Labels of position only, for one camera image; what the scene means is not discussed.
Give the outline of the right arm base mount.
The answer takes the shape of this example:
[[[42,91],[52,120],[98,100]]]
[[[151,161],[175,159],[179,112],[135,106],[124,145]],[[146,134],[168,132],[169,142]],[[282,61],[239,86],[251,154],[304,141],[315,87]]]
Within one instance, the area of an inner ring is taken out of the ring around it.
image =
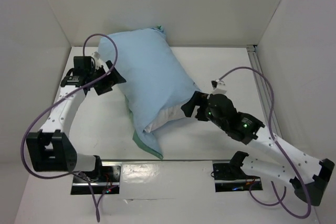
[[[247,153],[238,151],[229,161],[213,162],[211,177],[217,193],[263,190],[259,177],[246,175],[242,171],[243,161],[248,156]]]

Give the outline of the white pillow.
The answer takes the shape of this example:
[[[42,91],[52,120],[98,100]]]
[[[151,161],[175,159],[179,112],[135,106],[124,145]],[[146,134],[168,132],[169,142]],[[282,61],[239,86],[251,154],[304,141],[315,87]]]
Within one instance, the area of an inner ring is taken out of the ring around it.
[[[185,118],[185,113],[183,112],[181,107],[182,104],[179,104],[166,109],[161,109],[158,112],[157,116],[154,118],[154,120],[145,127],[144,131],[150,133],[162,127],[169,121],[175,121]]]

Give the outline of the light blue pillowcase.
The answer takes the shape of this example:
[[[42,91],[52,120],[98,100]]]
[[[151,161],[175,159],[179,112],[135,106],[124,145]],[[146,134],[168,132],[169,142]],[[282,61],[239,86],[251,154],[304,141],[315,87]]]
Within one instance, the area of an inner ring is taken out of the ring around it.
[[[133,141],[145,152],[163,159],[154,131],[147,133],[161,109],[188,102],[199,87],[184,70],[166,41],[162,27],[125,31],[100,39],[102,61],[116,61],[126,79],[119,89],[132,117]]]

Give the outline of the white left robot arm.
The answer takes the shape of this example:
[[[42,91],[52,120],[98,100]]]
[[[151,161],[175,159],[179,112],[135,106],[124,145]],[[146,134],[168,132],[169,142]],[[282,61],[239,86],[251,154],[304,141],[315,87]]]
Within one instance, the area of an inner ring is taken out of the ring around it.
[[[103,177],[101,158],[78,153],[69,133],[76,113],[90,90],[97,95],[112,91],[126,80],[115,69],[115,62],[98,57],[75,56],[73,67],[60,83],[56,105],[37,132],[25,137],[30,160],[36,172],[84,172],[91,181]]]

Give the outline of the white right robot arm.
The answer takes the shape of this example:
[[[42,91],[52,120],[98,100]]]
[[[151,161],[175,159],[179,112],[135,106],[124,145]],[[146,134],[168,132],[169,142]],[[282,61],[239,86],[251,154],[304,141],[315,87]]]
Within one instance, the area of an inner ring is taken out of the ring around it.
[[[224,94],[196,91],[181,109],[186,117],[210,121],[230,138],[261,151],[277,162],[264,162],[238,151],[229,162],[229,172],[233,177],[240,178],[245,174],[274,179],[292,187],[300,200],[313,206],[321,204],[335,167],[333,161],[312,157],[270,133],[269,127],[262,121],[251,114],[237,111]]]

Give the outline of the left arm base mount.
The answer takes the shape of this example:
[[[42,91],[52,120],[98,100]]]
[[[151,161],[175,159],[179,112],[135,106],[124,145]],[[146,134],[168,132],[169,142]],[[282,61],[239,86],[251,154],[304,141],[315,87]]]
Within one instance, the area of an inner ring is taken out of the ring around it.
[[[90,180],[92,191],[95,195],[116,195],[120,192],[121,163],[103,161],[100,172],[93,176],[85,172]],[[90,195],[91,191],[87,181],[83,177],[73,177],[71,195]]]

